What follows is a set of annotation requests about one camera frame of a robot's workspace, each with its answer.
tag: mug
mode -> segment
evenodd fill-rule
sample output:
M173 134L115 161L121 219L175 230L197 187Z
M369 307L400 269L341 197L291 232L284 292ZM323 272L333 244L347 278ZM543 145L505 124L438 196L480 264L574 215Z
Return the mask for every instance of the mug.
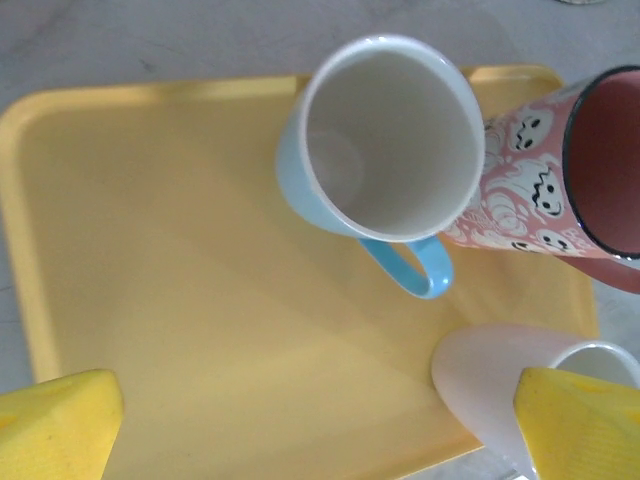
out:
M483 159L482 116L462 74L417 40L378 35L344 46L313 76L282 133L277 177L301 217L359 239L403 288L433 298L453 278L435 234L462 213Z
M558 255L640 293L640 272L616 263L640 258L638 111L640 66L629 65L489 120L479 187L445 235Z
M522 370L549 367L640 387L640 364L618 345L545 328L490 324L455 330L436 346L431 373L438 394L465 428L537 478L515 415Z

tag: blue mug handle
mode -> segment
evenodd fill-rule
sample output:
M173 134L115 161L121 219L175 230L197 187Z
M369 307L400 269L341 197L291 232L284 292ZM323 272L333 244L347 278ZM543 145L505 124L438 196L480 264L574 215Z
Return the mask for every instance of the blue mug handle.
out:
M360 239L360 244L380 266L407 292L420 298L442 295L453 282L453 264L449 254L436 236L416 240L405 245L420 260L423 275L386 242Z

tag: gray table surface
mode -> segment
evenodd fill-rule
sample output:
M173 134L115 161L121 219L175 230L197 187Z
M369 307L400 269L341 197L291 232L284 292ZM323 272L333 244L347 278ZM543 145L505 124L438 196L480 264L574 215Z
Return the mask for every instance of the gray table surface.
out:
M43 88L314 70L341 44L402 33L459 65L543 63L567 82L640 63L640 1L0 0L0 109ZM0 234L0 392L31 377ZM640 297L595 284L602 336L640 357ZM416 479L499 479L487 451Z

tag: white cup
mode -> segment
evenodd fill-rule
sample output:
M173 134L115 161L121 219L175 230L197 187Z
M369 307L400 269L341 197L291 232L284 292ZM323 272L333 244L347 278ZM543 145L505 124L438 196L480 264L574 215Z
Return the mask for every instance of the white cup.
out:
M433 382L449 410L530 480L538 477L513 407L523 369L559 368L640 387L640 364L618 345L524 325L456 330L437 345L431 365Z
M451 284L435 234L469 202L484 162L471 87L417 40L376 35L329 57L299 98L277 152L280 188L308 222L360 239L422 298ZM427 276L387 244L405 243Z

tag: pink patterned mug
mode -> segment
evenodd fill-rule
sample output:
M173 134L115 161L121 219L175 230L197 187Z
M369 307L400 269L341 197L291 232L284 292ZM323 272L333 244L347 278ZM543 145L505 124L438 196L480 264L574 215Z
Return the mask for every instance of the pink patterned mug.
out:
M640 293L640 66L558 90L485 125L483 175L443 233L466 247L558 255Z

